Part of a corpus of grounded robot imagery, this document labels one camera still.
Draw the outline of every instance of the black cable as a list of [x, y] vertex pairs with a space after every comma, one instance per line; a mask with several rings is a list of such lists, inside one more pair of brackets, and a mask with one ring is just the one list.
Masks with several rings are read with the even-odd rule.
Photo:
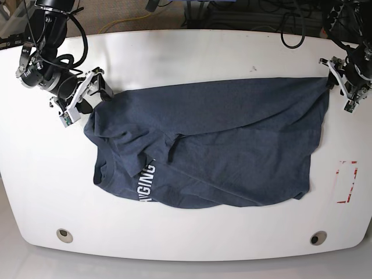
[[84, 61], [86, 60], [87, 56], [88, 56], [88, 39], [87, 39], [87, 35], [83, 29], [83, 27], [81, 26], [81, 24], [77, 21], [77, 19], [71, 15], [71, 14], [67, 14], [68, 17], [72, 20], [72, 22], [76, 25], [76, 27], [79, 29], [80, 33], [81, 33], [81, 36], [83, 38], [83, 44], [84, 44], [84, 52], [83, 52], [83, 55], [82, 57], [80, 58], [80, 60], [78, 62], [76, 62], [74, 65], [72, 65], [73, 68], [77, 68], [79, 67], [81, 64], [84, 63]]
[[173, 3], [173, 1], [170, 1], [169, 3], [167, 3], [165, 5], [158, 5], [158, 7], [159, 8], [166, 7], [166, 6], [168, 6], [168, 5], [172, 4], [172, 3]]
[[58, 67], [58, 68], [61, 68], [61, 69], [64, 69], [64, 70], [71, 70], [71, 71], [76, 71], [80, 74], [82, 74], [83, 72], [80, 71], [80, 70], [77, 70], [77, 69], [70, 69], [64, 65], [59, 65], [59, 64], [56, 64], [56, 63], [53, 63], [53, 62], [50, 62], [48, 60], [46, 60], [45, 58], [42, 57], [41, 53], [40, 53], [40, 50], [36, 44], [36, 40], [35, 40], [35, 37], [34, 37], [34, 33], [33, 33], [33, 30], [31, 28], [31, 24], [30, 24], [30, 17], [28, 15], [28, 9], [27, 9], [27, 5], [26, 5], [26, 0], [23, 0], [23, 5], [24, 5], [24, 8], [25, 8], [25, 12], [26, 12], [26, 18], [27, 18], [27, 24], [28, 24], [28, 27], [30, 29], [30, 33], [31, 33], [31, 37], [33, 39], [33, 43], [34, 43], [34, 47], [36, 48], [36, 52], [39, 54], [39, 57], [42, 61], [44, 61], [45, 63], [47, 64], [50, 64], [50, 65], [53, 65], [55, 67]]
[[28, 9], [27, 9], [27, 5], [26, 5], [26, 0], [23, 0], [23, 5], [24, 5], [24, 10], [26, 11], [27, 24], [28, 24], [28, 27], [30, 29], [30, 33], [31, 33], [31, 37], [33, 39], [34, 46], [36, 47], [36, 51], [39, 52], [39, 49], [38, 49], [37, 44], [36, 44], [36, 40], [34, 38], [34, 33], [33, 33], [32, 29], [31, 29], [30, 17], [28, 15]]
[[298, 2], [297, 0], [293, 0], [299, 14], [300, 14], [300, 17], [301, 17], [301, 21], [302, 21], [302, 36], [301, 36], [301, 40], [298, 44], [296, 45], [287, 45], [287, 43], [284, 41], [284, 26], [285, 26], [285, 22], [287, 22], [288, 18], [285, 20], [285, 22], [283, 23], [282, 25], [282, 29], [281, 29], [281, 32], [280, 32], [280, 38], [281, 38], [281, 42], [283, 43], [283, 45], [285, 45], [287, 48], [289, 49], [296, 49], [296, 48], [299, 48], [303, 42], [305, 41], [305, 37], [306, 37], [306, 25], [305, 25], [305, 17], [303, 16], [303, 13], [302, 13], [302, 9], [300, 8], [300, 6], [298, 5]]

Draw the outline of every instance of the dark blue t-shirt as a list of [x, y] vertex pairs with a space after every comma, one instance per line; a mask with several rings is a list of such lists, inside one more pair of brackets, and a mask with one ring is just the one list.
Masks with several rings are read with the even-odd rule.
[[94, 183], [177, 208], [263, 206], [309, 190], [327, 78], [259, 78], [125, 91], [100, 103], [86, 136]]

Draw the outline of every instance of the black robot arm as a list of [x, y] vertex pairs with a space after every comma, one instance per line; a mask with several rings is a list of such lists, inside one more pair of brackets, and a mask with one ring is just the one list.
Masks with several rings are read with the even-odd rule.
[[[78, 78], [82, 71], [76, 68], [87, 58], [88, 40], [81, 24], [71, 13], [74, 0], [36, 0], [35, 6], [36, 11], [28, 18], [26, 41], [16, 75], [26, 87], [39, 86], [54, 94], [51, 106], [58, 110], [63, 124], [69, 126], [80, 118], [79, 112], [92, 112], [92, 107], [84, 99], [84, 95], [100, 93], [104, 101], [109, 101], [113, 92], [105, 83], [100, 68], [90, 71], [91, 75], [87, 73], [84, 78]], [[57, 56], [58, 48], [67, 35], [69, 19], [80, 30], [83, 38], [84, 51], [77, 62], [71, 54]]]

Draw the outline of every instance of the white table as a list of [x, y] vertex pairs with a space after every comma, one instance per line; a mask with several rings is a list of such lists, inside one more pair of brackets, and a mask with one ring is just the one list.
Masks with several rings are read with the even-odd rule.
[[[307, 38], [300, 49], [289, 50], [277, 34], [245, 31], [143, 31], [88, 40], [82, 70], [102, 67], [117, 92], [211, 80], [326, 76], [318, 59], [345, 56], [330, 41]], [[287, 40], [295, 43], [298, 37]], [[81, 38], [71, 38], [60, 52], [78, 58], [82, 48]], [[16, 80], [19, 55], [20, 48], [0, 52], [0, 171], [27, 242], [93, 255], [217, 261], [333, 251], [363, 239], [372, 216], [369, 100], [349, 114], [342, 110], [339, 89], [331, 93], [321, 144], [312, 156], [312, 190], [300, 201], [182, 210], [128, 201], [96, 187], [96, 147], [82, 132], [87, 118], [65, 129], [48, 106], [50, 95]], [[347, 200], [355, 167], [350, 202], [337, 203]], [[60, 228], [73, 234], [72, 243], [57, 238]], [[317, 231], [328, 238], [313, 246], [310, 237]]]

